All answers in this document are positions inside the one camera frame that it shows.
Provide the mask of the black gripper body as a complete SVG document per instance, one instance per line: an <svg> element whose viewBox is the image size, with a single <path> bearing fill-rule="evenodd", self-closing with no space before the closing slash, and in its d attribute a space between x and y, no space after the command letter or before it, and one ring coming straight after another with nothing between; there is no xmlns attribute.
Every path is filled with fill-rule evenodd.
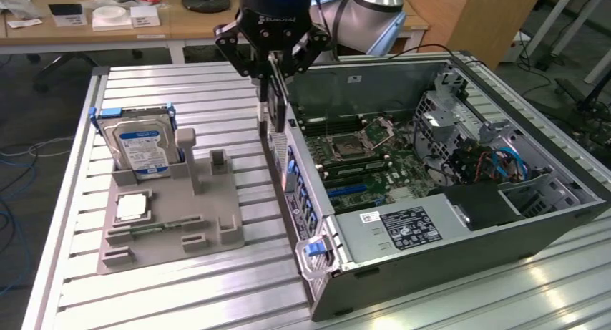
<svg viewBox="0 0 611 330"><path fill-rule="evenodd" d="M237 29L257 54L286 52L312 27L311 0L240 0Z"/></svg>

